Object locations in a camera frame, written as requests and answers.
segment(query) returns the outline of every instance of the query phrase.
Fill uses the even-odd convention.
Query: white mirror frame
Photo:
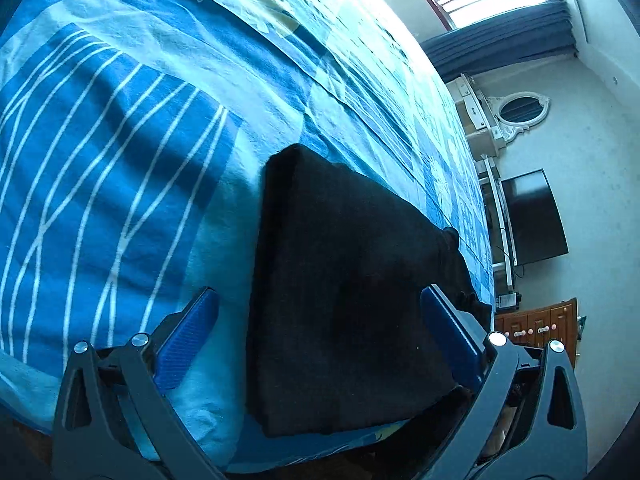
[[[514,101],[521,97],[532,97],[534,99],[537,99],[542,106],[542,111],[537,117],[534,117],[529,121],[523,121],[521,123],[513,123],[511,121],[507,121],[500,114],[502,109],[507,103],[510,103],[511,101]],[[489,107],[491,108],[491,112],[494,114],[495,118],[502,124],[506,124],[507,126],[521,126],[528,129],[531,126],[535,126],[536,124],[541,123],[546,118],[549,113],[549,105],[551,103],[551,99],[535,92],[516,92],[515,94],[507,95],[507,97],[488,97],[487,102],[489,103]]]

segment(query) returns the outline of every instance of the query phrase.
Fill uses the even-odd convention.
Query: bedsheet
[[[220,316],[168,398],[218,466],[264,470],[400,427],[266,439],[245,414],[262,170],[294,142],[457,228],[494,302],[454,104],[381,0],[23,0],[0,36],[0,114],[0,402],[42,431],[78,340],[123,344],[202,285]]]

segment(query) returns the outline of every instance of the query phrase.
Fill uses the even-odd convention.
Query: folded clothing
[[[484,312],[458,241],[302,145],[270,158],[246,340],[247,409],[267,436],[406,420],[454,388],[418,300],[436,283]]]

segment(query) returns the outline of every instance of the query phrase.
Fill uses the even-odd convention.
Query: flat screen tv
[[[503,180],[502,188],[517,265],[569,252],[556,201],[543,170]]]

